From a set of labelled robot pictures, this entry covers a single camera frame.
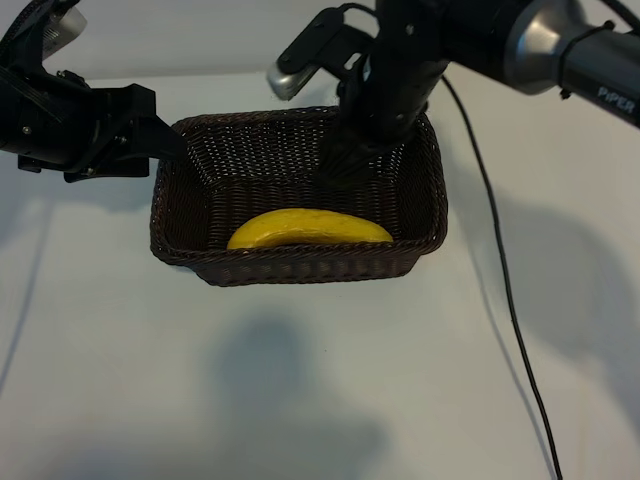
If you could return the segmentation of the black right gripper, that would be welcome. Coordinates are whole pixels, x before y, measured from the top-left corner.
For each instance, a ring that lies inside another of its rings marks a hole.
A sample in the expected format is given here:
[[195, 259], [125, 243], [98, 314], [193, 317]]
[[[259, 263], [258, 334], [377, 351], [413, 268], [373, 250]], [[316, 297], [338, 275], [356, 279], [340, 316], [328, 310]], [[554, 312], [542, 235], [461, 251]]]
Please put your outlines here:
[[320, 146], [320, 185], [365, 183], [380, 150], [409, 135], [448, 66], [441, 48], [445, 7], [444, 1], [376, 3], [378, 34], [345, 84], [336, 129]]

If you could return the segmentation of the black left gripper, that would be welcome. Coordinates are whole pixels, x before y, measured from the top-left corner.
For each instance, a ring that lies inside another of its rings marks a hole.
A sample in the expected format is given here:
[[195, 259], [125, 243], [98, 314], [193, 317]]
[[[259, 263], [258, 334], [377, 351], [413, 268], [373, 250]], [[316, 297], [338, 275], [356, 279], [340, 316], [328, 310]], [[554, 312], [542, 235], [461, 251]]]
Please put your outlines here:
[[65, 71], [30, 77], [1, 70], [1, 150], [18, 168], [61, 172], [68, 183], [149, 175], [149, 158], [187, 156], [181, 134], [156, 116], [156, 95], [137, 84], [93, 89]]

